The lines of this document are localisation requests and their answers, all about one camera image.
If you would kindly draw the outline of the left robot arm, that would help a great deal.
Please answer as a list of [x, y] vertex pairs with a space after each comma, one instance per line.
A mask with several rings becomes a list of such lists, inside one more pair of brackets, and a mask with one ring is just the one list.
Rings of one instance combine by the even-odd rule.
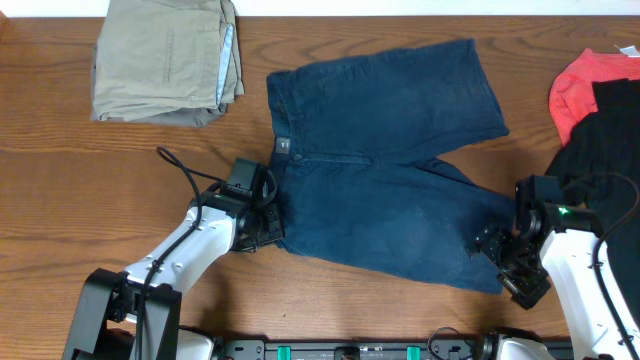
[[206, 191], [153, 251], [121, 272], [98, 268], [83, 284], [63, 351], [66, 359], [216, 359], [215, 340], [180, 325], [182, 298], [230, 251], [284, 236], [271, 200]]

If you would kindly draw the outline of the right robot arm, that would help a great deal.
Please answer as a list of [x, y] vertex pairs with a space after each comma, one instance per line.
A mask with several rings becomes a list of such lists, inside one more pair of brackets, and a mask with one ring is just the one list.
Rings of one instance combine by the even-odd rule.
[[613, 275], [595, 213], [538, 203], [517, 225], [517, 234], [487, 227], [472, 245], [497, 268], [512, 301], [528, 310], [554, 288], [575, 359], [637, 359], [639, 327]]

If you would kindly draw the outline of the dark blue denim shorts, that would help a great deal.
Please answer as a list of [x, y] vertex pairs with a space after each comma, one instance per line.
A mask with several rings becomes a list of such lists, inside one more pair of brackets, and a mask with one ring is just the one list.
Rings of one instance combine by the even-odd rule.
[[460, 39], [317, 62], [266, 79], [270, 170], [287, 252], [488, 294], [476, 254], [513, 201], [445, 153], [508, 134], [475, 42]]

